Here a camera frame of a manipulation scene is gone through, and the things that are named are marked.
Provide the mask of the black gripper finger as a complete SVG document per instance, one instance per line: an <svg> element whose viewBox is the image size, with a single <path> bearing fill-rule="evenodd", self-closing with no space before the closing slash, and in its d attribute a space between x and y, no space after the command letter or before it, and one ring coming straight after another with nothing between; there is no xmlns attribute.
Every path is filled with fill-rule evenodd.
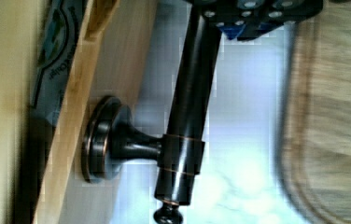
<svg viewBox="0 0 351 224"><path fill-rule="evenodd" d="M229 40L250 41L316 16L324 0L187 0Z"/></svg>

